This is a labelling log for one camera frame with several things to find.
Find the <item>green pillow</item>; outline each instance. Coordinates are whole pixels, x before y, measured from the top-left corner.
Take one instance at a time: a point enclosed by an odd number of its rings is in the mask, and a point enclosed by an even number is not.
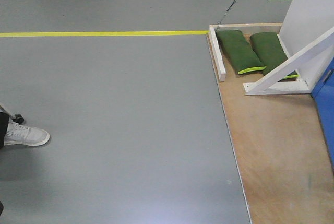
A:
[[[275,32],[259,32],[250,37],[253,49],[266,68],[263,74],[266,75],[288,59],[284,53],[281,43]],[[296,78],[296,71],[282,79]]]
[[[232,67],[238,74],[265,69],[264,64],[257,57],[241,31],[217,31],[216,35],[220,45],[228,54]]]

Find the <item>yellow-green trim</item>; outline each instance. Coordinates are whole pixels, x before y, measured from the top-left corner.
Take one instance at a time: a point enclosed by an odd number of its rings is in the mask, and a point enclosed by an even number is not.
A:
[[[284,80],[284,79],[291,79],[291,78],[298,78],[299,75],[298,74],[292,74],[292,75],[286,75],[284,78],[282,78],[281,80]]]
[[[12,37],[75,37],[75,36],[175,36],[203,35],[208,31],[124,31],[124,32],[2,32],[0,38]]]
[[[265,68],[261,67],[261,66],[250,67],[250,68],[246,68],[246,69],[243,69],[243,70],[239,71],[238,74],[245,74],[245,73],[249,73],[249,72],[262,71],[264,69]]]

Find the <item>wooden platform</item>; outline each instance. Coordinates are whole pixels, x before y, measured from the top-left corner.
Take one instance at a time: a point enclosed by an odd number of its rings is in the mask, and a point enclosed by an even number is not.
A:
[[[243,83],[263,75],[224,64],[219,89],[253,224],[334,223],[333,170],[313,98],[246,96]]]

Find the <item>white wooden frame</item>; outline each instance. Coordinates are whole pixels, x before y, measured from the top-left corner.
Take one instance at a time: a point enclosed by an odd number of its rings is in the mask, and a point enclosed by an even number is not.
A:
[[[261,23],[261,24],[229,24],[229,25],[210,25],[209,44],[211,44],[212,54],[216,63],[219,81],[225,81],[226,70],[223,62],[223,54],[219,47],[216,37],[216,29],[219,30],[240,30],[244,34],[254,34],[258,32],[276,32],[281,29],[282,23]]]
[[[223,64],[223,55],[218,45],[216,29],[219,30],[240,30],[244,34],[254,34],[258,32],[276,32],[279,33],[281,23],[260,23],[260,24],[231,24],[231,25],[211,25],[209,27],[209,43],[212,47],[213,57],[216,62],[219,81],[225,81],[225,67]],[[284,43],[280,40],[282,48],[289,57],[284,63],[272,70],[266,76],[253,83],[244,83],[246,95],[273,95],[273,94],[294,94],[311,93],[310,87],[302,79],[296,81],[278,82],[287,74],[297,70],[304,63],[316,57],[319,53],[334,45],[334,27],[322,34],[316,40],[306,47],[302,48],[293,56],[289,56]]]

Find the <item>white sneaker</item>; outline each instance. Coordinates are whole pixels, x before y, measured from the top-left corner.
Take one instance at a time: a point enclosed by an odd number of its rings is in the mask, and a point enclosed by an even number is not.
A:
[[[41,146],[47,143],[49,139],[50,135],[45,130],[9,122],[7,133],[5,135],[5,146],[15,144]]]

